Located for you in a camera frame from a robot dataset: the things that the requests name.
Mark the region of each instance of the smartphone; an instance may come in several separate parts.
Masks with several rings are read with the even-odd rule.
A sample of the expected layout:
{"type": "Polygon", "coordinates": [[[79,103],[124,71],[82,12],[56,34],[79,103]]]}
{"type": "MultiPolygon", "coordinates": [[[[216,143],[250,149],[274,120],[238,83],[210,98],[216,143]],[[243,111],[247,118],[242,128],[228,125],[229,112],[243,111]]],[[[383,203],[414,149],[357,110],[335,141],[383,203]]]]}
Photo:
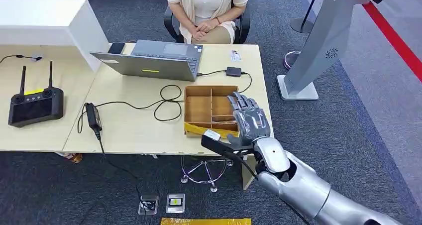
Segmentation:
{"type": "Polygon", "coordinates": [[[124,42],[114,42],[110,49],[108,50],[108,53],[112,54],[121,54],[124,48],[124,42]]]}

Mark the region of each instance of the beige cardigan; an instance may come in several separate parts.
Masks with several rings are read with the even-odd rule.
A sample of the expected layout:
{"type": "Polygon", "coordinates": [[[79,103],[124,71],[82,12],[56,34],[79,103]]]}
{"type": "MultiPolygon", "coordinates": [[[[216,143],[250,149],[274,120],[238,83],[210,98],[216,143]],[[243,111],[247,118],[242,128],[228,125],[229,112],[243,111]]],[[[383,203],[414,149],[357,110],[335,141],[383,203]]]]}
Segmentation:
{"type": "MultiPolygon", "coordinates": [[[[170,3],[180,3],[181,6],[183,7],[183,9],[185,10],[185,13],[188,16],[188,18],[191,20],[191,22],[193,22],[195,24],[195,7],[194,7],[193,0],[181,0],[180,2],[173,1],[173,0],[168,0],[168,1],[170,3]]],[[[211,16],[211,18],[218,17],[220,15],[225,14],[227,11],[229,11],[231,9],[231,2],[232,2],[232,0],[222,0],[219,8],[215,11],[215,13],[211,16]]],[[[233,3],[236,6],[244,6],[244,5],[246,5],[246,2],[247,2],[247,0],[245,2],[235,2],[234,1],[233,3]]],[[[232,22],[232,21],[223,22],[221,25],[224,26],[225,28],[235,27],[234,22],[232,22]]],[[[180,29],[180,33],[184,36],[187,43],[191,43],[192,42],[192,34],[181,23],[180,23],[179,29],[180,29]]]]}

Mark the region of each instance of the office chair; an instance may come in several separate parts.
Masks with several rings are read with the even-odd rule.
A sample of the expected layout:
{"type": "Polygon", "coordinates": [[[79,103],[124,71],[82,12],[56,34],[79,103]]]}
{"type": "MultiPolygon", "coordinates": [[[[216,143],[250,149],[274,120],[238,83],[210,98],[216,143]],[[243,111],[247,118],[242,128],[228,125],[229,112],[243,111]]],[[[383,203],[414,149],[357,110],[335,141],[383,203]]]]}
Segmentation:
{"type": "MultiPolygon", "coordinates": [[[[166,27],[169,34],[176,40],[176,42],[184,43],[183,35],[177,33],[173,27],[173,12],[170,7],[167,6],[166,12],[164,13],[164,26],[166,27]]],[[[236,23],[236,31],[234,32],[234,44],[243,44],[248,37],[250,28],[250,10],[249,6],[246,6],[245,12],[239,16],[234,23],[236,23]]]]}

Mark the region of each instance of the yellow strip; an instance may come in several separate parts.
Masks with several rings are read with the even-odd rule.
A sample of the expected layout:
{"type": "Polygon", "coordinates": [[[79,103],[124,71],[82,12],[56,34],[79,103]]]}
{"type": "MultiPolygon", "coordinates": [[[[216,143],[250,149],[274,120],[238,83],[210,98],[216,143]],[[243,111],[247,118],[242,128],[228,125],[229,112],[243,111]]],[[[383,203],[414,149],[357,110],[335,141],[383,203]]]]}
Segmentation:
{"type": "Polygon", "coordinates": [[[251,219],[172,219],[162,218],[161,225],[251,225],[251,219]]]}
{"type": "Polygon", "coordinates": [[[142,71],[143,71],[143,72],[156,72],[156,73],[160,72],[160,71],[156,71],[156,70],[148,70],[148,69],[142,69],[142,71]]]}
{"type": "Polygon", "coordinates": [[[43,92],[43,91],[44,91],[44,89],[37,89],[37,90],[27,91],[27,92],[24,93],[24,95],[25,96],[26,95],[31,95],[31,94],[35,94],[35,93],[43,92]]]}
{"type": "MultiPolygon", "coordinates": [[[[185,122],[185,131],[187,132],[192,132],[195,134],[204,134],[205,131],[207,131],[208,129],[210,128],[199,127],[199,126],[185,122]]],[[[227,138],[228,134],[232,134],[235,137],[239,137],[239,132],[237,131],[231,131],[231,130],[226,130],[226,129],[210,129],[210,130],[219,133],[222,136],[222,138],[227,138]]]]}

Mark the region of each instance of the laptop touchpad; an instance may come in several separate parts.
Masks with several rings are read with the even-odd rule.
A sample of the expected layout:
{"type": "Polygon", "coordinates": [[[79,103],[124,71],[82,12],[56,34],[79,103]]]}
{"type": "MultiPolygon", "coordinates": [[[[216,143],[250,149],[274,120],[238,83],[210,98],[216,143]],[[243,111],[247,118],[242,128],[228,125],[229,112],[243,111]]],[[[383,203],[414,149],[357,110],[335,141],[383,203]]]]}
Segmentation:
{"type": "Polygon", "coordinates": [[[186,55],[188,50],[187,45],[175,45],[175,44],[167,44],[164,47],[164,52],[166,54],[177,54],[177,55],[186,55]]]}

